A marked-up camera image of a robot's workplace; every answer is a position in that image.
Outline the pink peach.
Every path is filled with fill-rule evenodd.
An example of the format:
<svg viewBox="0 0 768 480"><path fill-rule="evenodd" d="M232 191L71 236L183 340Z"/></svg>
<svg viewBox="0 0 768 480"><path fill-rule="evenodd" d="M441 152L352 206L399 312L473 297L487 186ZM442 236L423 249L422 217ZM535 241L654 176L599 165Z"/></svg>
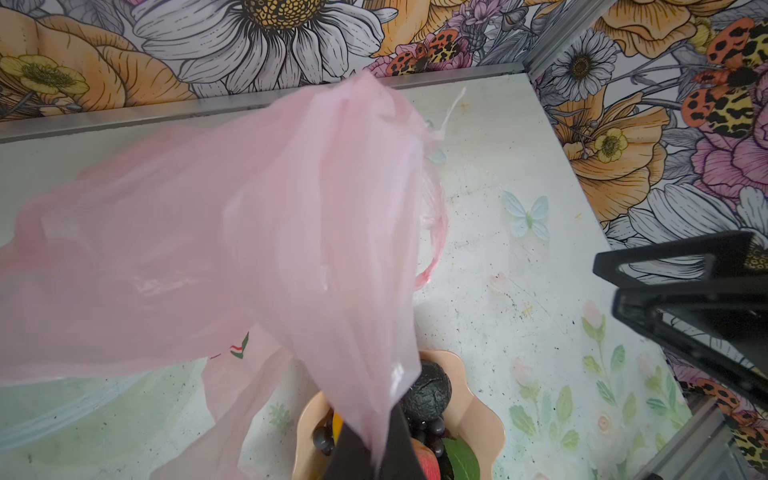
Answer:
<svg viewBox="0 0 768 480"><path fill-rule="evenodd" d="M440 466L434 452L417 439L411 439L411 444L425 478L440 480Z"/></svg>

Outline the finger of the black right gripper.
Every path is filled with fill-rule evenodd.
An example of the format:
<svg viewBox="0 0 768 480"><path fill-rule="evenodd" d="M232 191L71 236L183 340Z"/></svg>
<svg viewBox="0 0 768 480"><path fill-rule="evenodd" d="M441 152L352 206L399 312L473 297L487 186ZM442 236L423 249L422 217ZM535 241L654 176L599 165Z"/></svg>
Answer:
<svg viewBox="0 0 768 480"><path fill-rule="evenodd" d="M612 315L767 408L767 279L620 288Z"/></svg>
<svg viewBox="0 0 768 480"><path fill-rule="evenodd" d="M593 273L613 285L662 285L747 277L755 246L751 231L703 236L613 250L595 256Z"/></svg>

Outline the pink plastic bag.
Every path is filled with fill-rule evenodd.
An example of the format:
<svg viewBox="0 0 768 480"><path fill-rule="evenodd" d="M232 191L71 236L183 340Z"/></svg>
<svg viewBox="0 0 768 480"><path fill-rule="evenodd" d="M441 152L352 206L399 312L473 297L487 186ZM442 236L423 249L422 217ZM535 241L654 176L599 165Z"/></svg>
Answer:
<svg viewBox="0 0 768 480"><path fill-rule="evenodd" d="M1 382L207 359L214 426L157 479L240 479L292 360L344 421L340 477L416 473L396 406L421 371L420 236L447 236L445 136L368 73L175 127L28 201L1 249Z"/></svg>

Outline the pink flower-shaped bowl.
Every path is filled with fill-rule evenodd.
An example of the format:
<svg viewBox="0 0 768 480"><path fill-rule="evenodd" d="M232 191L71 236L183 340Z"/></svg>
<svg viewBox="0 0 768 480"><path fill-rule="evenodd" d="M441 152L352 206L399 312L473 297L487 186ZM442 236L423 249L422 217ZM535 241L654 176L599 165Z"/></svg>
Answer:
<svg viewBox="0 0 768 480"><path fill-rule="evenodd" d="M439 364L448 375L452 384L452 398L445 411L446 426L475 454L479 467L477 477L491 480L494 462L501 455L506 440L501 419L470 390L466 369L460 357L445 350L422 350L420 356ZM318 479L329 463L329 458L313 446L312 432L330 410L325 395L319 392L301 413L297 421L297 447L292 472L294 479Z"/></svg>

